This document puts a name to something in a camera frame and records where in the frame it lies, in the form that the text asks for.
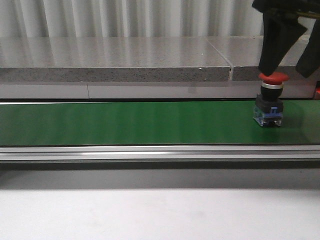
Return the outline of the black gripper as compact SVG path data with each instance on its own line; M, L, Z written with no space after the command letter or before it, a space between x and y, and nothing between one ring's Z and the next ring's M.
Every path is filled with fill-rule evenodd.
M275 72L291 47L307 31L298 18L317 19L295 67L304 78L310 77L320 67L320 1L254 0L252 7L263 13L263 45L258 69L266 76Z

